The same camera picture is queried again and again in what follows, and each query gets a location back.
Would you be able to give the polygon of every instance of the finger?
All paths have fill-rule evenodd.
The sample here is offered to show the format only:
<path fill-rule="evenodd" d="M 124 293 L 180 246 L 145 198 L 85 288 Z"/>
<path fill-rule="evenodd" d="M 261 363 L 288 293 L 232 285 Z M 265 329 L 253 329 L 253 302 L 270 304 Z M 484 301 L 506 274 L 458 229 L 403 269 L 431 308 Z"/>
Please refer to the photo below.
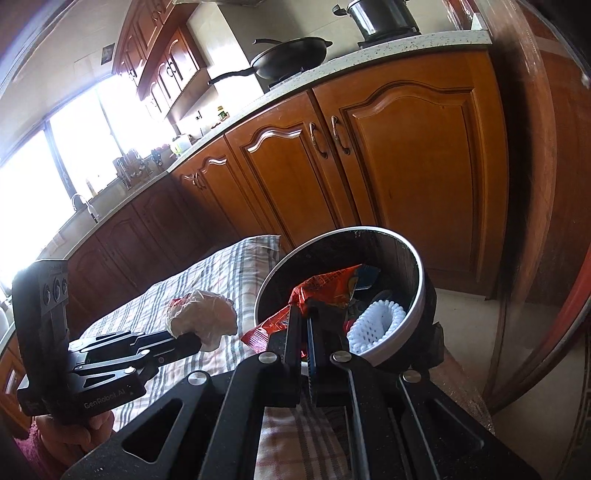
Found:
<path fill-rule="evenodd" d="M 63 465 L 72 466 L 84 456 L 84 450 L 80 445 L 50 442 L 41 434 L 39 437 L 49 454 Z"/>
<path fill-rule="evenodd" d="M 109 412 L 106 421 L 101 425 L 100 429 L 90 432 L 92 448 L 98 447 L 101 443 L 106 442 L 113 433 L 113 424 L 115 422 L 115 415 Z"/>
<path fill-rule="evenodd" d="M 36 417 L 39 432 L 48 442 L 87 446 L 90 432 L 80 425 L 62 425 L 50 415 Z"/>
<path fill-rule="evenodd" d="M 99 430 L 102 427 L 102 425 L 107 420 L 109 420 L 111 415 L 113 415 L 113 412 L 111 412 L 110 410 L 103 412 L 103 413 L 97 415 L 96 417 L 92 417 L 92 418 L 88 419 L 88 425 L 93 430 Z"/>

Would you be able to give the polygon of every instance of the wok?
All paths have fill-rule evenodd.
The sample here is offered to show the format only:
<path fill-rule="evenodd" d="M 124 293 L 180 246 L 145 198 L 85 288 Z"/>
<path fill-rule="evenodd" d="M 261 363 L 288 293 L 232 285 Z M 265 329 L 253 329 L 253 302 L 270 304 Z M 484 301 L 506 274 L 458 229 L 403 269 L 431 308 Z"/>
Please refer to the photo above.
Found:
<path fill-rule="evenodd" d="M 326 49 L 332 45 L 331 41 L 320 37 L 304 37 L 286 42 L 257 38 L 253 44 L 259 43 L 272 43 L 275 46 L 253 58 L 250 68 L 224 73 L 210 80 L 209 85 L 229 77 L 247 77 L 255 73 L 270 83 L 279 82 L 320 65 L 326 58 Z"/>

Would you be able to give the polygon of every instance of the pan handle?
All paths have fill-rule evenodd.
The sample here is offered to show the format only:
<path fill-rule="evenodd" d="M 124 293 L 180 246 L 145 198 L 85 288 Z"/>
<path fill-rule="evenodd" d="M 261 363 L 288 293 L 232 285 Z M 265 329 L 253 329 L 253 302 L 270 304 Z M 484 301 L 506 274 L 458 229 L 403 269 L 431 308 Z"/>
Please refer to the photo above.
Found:
<path fill-rule="evenodd" d="M 273 40 L 272 38 L 257 38 L 253 45 L 258 45 L 259 43 L 272 43 L 273 45 L 281 45 L 283 42 L 279 40 Z"/>
<path fill-rule="evenodd" d="M 230 77 L 248 77 L 249 75 L 252 75 L 254 73 L 256 73 L 256 68 L 254 67 L 249 67 L 245 70 L 239 70 L 238 72 L 222 73 L 220 76 L 211 79 L 207 84 L 213 85 L 214 83 L 217 83 L 220 80 L 225 80 Z"/>

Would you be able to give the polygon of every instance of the kitchen faucet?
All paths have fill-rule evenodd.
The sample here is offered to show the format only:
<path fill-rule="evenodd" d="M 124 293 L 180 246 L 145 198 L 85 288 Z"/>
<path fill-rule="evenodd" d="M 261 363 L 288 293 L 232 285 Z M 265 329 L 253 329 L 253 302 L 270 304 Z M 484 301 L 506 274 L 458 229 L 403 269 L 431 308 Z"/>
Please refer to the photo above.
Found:
<path fill-rule="evenodd" d="M 72 195 L 72 198 L 70 199 L 72 200 L 72 206 L 74 207 L 74 210 L 78 211 L 78 208 L 76 207 L 76 202 L 74 201 L 76 197 L 78 197 L 80 201 L 84 205 L 86 205 L 86 210 L 88 211 L 92 219 L 95 221 L 95 223 L 99 223 L 99 214 L 97 213 L 96 209 L 80 193 L 75 193 L 74 195 Z"/>

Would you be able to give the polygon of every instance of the metal bolt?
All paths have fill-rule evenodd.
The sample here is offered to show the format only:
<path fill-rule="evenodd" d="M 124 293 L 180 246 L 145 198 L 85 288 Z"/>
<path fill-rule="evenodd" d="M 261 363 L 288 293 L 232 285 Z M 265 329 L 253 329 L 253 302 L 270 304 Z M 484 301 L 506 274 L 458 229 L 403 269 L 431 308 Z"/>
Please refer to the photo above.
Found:
<path fill-rule="evenodd" d="M 345 364 L 349 362 L 352 358 L 353 357 L 351 357 L 351 354 L 349 352 L 346 352 L 345 350 L 339 350 L 338 352 L 333 353 L 333 360 L 340 364 Z"/>
<path fill-rule="evenodd" d="M 205 372 L 193 372 L 189 375 L 189 383 L 191 385 L 203 385 L 207 381 L 207 374 Z"/>
<path fill-rule="evenodd" d="M 259 362 L 262 364 L 271 364 L 275 360 L 277 360 L 277 356 L 273 352 L 263 352 L 259 355 Z"/>
<path fill-rule="evenodd" d="M 402 378 L 408 383 L 419 383 L 423 379 L 421 374 L 416 370 L 406 370 L 402 374 Z"/>

